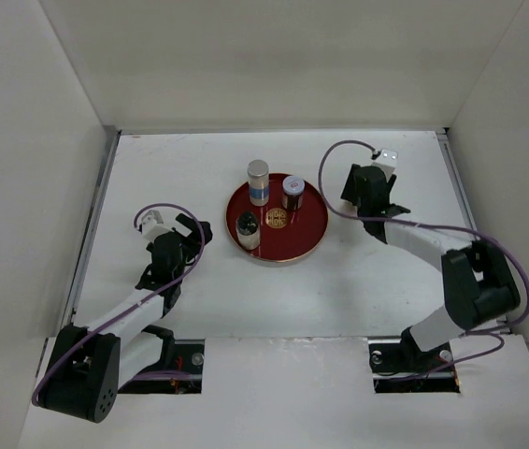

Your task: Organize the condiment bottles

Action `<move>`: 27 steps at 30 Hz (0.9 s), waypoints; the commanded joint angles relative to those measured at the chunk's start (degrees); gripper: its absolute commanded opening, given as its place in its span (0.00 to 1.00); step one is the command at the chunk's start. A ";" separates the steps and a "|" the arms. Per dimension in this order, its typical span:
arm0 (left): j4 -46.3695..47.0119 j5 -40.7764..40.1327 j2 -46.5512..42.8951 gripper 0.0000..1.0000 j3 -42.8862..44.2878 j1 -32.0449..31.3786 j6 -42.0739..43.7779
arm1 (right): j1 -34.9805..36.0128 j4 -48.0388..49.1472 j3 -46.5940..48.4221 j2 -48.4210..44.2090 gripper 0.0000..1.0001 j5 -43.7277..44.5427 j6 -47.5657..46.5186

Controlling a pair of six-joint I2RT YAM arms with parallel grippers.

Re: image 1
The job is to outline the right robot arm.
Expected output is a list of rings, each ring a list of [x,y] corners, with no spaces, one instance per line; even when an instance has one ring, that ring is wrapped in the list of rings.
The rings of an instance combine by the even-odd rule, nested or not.
[[[402,331],[398,343],[371,345],[375,373],[421,373],[463,336],[521,304],[506,256],[486,238],[458,239],[399,217],[409,209],[390,201],[396,181],[377,166],[352,165],[341,198],[356,208],[365,231],[435,268],[442,277],[443,304]]]

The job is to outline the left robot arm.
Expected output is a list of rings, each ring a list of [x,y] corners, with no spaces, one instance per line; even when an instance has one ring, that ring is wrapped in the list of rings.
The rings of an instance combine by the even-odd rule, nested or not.
[[[167,376],[175,362],[175,339],[155,323],[173,309],[212,230],[182,206],[175,207],[176,221],[189,232],[162,226],[157,215],[163,208],[151,204],[135,217],[135,227],[149,240],[151,261],[134,293],[89,325],[61,329],[33,392],[34,406],[100,423],[123,386]]]

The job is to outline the black-cap white jar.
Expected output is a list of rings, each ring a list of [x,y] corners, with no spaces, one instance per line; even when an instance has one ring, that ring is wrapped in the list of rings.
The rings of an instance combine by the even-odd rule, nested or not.
[[[260,245],[260,223],[253,212],[244,211],[236,219],[236,236],[240,246],[247,251]]]

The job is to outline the white-lid short jar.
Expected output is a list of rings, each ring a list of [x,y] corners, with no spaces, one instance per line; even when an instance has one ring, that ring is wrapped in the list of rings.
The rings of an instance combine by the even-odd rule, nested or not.
[[[306,184],[302,178],[290,175],[282,182],[281,203],[285,210],[289,212],[297,211],[301,208],[303,194]]]

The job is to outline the tall silver-lid bead bottle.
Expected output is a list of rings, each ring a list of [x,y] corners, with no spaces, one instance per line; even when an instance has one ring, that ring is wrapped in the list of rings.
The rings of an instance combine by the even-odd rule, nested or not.
[[[264,160],[252,160],[247,167],[249,198],[252,205],[262,207],[269,200],[269,166]]]

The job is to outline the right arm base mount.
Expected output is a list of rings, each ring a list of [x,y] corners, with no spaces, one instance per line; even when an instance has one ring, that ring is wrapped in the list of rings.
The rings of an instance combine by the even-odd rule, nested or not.
[[[413,358],[401,352],[399,339],[370,340],[368,349],[378,394],[460,393],[455,367],[440,368],[453,360],[448,342]]]

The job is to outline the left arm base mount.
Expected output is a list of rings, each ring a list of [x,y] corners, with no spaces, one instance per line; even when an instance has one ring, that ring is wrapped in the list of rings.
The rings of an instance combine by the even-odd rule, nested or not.
[[[176,340],[164,360],[148,366],[123,385],[124,395],[196,395],[202,392],[204,340]]]

